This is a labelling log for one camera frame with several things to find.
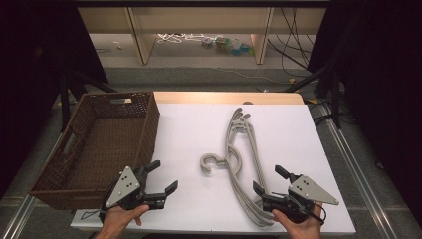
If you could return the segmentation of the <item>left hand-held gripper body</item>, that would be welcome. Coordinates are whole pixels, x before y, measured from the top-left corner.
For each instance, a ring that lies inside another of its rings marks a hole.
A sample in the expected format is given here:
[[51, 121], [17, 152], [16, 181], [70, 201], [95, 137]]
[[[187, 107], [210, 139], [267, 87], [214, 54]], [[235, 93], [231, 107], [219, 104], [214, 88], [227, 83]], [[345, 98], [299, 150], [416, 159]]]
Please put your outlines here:
[[150, 209], [163, 209], [166, 201], [165, 192], [148, 194], [143, 187], [146, 185], [146, 177], [149, 172], [146, 166], [132, 169], [126, 166], [119, 174], [105, 195], [101, 206], [102, 212], [119, 206], [124, 210], [131, 210], [140, 205], [148, 205]]

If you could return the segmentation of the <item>beige wooden shelf unit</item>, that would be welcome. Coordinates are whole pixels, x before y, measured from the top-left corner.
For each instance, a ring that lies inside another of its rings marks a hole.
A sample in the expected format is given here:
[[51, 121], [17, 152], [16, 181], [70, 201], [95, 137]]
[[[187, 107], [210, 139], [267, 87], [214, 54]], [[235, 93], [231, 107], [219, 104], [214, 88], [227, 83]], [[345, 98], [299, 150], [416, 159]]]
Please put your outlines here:
[[318, 33], [326, 9], [300, 7], [81, 7], [79, 13], [92, 34], [129, 34], [138, 61], [148, 63], [155, 35], [169, 33], [248, 34], [256, 63], [264, 63], [267, 39], [287, 34], [288, 22], [301, 35]]

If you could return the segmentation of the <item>metal floor rail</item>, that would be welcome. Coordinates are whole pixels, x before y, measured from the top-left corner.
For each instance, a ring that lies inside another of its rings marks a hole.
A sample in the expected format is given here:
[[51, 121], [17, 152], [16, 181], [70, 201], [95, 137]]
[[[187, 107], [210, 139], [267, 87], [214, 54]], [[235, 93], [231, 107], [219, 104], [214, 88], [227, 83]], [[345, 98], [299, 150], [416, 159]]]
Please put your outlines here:
[[352, 152], [343, 132], [336, 126], [333, 119], [333, 111], [326, 103], [322, 103], [320, 107], [321, 113], [328, 117], [328, 128], [341, 152], [345, 164], [360, 192], [360, 195], [368, 209], [381, 237], [383, 239], [398, 239], [391, 221], [378, 198], [376, 197], [369, 180], [361, 169], [354, 153]]
[[26, 195], [20, 200], [17, 203], [17, 210], [9, 220], [4, 232], [0, 235], [0, 239], [19, 239], [36, 203], [37, 199], [31, 195]]

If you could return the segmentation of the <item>white table mat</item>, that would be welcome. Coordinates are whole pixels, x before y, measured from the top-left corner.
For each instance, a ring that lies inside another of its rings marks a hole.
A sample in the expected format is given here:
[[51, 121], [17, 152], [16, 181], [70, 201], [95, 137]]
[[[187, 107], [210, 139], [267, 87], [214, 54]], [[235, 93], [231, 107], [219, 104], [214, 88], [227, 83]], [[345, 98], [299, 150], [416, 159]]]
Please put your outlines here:
[[[156, 137], [156, 159], [161, 165], [148, 175], [147, 189], [160, 192], [172, 182], [177, 190], [162, 210], [145, 213], [140, 233], [277, 235], [280, 224], [259, 227], [238, 202], [228, 170], [213, 164], [205, 173], [200, 159], [205, 153], [225, 153], [225, 138], [233, 105], [162, 104]], [[335, 198], [341, 193], [305, 105], [243, 105], [256, 136], [255, 152], [271, 192], [284, 193], [289, 182], [279, 176], [280, 165], [294, 174], [305, 174]]]

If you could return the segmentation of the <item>person's left hand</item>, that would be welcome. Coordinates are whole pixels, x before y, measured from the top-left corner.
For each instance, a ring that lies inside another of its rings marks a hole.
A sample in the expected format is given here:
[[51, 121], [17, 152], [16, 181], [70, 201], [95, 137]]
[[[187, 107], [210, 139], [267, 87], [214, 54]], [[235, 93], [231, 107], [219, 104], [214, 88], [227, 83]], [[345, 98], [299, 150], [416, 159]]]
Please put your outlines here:
[[131, 222], [137, 226], [142, 225], [140, 217], [148, 210], [148, 205], [140, 205], [131, 210], [124, 210], [119, 206], [110, 209], [106, 213], [103, 227], [95, 239], [120, 239]]

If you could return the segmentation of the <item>colourful toy pile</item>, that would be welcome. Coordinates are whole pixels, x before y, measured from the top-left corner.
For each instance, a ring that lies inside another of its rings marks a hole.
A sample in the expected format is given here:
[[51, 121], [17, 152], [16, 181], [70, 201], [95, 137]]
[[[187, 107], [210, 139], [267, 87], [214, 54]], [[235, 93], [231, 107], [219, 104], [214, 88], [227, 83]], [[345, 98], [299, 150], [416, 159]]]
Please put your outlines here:
[[214, 49], [220, 54], [228, 54], [232, 56], [255, 55], [255, 51], [251, 46], [243, 43], [237, 38], [205, 37], [201, 40], [201, 46], [205, 49]]

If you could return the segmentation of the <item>person's right hand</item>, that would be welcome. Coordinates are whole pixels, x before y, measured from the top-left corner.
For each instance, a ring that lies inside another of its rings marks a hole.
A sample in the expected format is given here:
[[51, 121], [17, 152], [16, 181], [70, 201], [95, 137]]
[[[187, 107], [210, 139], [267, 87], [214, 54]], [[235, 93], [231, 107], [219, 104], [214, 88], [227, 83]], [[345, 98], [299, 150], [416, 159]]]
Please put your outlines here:
[[287, 230], [290, 239], [321, 239], [321, 223], [309, 217], [302, 223], [292, 222], [283, 212], [273, 209], [273, 220], [279, 222]]

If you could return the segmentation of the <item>dark curtain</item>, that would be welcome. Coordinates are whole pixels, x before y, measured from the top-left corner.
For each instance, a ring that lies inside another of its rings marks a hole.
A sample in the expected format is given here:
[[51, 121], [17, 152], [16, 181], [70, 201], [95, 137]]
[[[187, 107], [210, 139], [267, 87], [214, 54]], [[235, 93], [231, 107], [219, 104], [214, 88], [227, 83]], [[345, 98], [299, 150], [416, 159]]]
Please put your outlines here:
[[309, 70], [338, 59], [340, 81], [364, 135], [422, 228], [422, 0], [329, 0]]
[[76, 6], [55, 0], [0, 0], [0, 199], [77, 73], [107, 81]]

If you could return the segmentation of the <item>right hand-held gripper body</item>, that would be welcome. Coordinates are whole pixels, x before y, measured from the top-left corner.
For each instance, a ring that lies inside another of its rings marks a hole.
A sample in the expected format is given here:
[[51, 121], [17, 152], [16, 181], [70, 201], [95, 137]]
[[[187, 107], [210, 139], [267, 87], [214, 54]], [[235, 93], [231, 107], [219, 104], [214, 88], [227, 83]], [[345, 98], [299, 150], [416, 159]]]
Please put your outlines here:
[[316, 203], [338, 205], [339, 201], [306, 175], [294, 175], [294, 180], [288, 188], [288, 193], [262, 192], [262, 208], [272, 212], [277, 209], [283, 212], [290, 221], [302, 223], [310, 217], [324, 223], [326, 216], [320, 217], [314, 213]]

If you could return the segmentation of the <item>brown wicker basket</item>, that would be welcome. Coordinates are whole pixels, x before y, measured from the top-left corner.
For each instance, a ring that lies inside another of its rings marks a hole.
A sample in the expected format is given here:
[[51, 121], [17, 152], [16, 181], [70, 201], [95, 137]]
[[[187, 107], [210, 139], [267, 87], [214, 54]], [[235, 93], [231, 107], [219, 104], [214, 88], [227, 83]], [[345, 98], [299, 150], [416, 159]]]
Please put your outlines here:
[[122, 169], [152, 161], [159, 117], [152, 92], [83, 95], [29, 194], [57, 210], [98, 208]]

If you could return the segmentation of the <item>black metal stand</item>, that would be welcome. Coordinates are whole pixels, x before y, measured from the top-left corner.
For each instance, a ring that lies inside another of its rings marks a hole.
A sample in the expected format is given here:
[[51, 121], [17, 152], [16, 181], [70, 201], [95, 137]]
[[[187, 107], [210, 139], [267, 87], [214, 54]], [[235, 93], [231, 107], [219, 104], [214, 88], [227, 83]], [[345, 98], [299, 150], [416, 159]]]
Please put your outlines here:
[[105, 83], [97, 81], [78, 71], [67, 71], [59, 79], [60, 98], [62, 104], [62, 129], [64, 131], [71, 119], [69, 94], [72, 94], [78, 101], [88, 91], [85, 84], [94, 86], [105, 93], [115, 93], [115, 90]]
[[285, 90], [285, 93], [293, 93], [307, 84], [318, 80], [314, 94], [317, 98], [325, 98], [331, 95], [331, 118], [337, 128], [340, 128], [339, 122], [339, 74], [336, 72], [333, 64], [326, 64], [319, 70], [310, 74], [303, 80]]

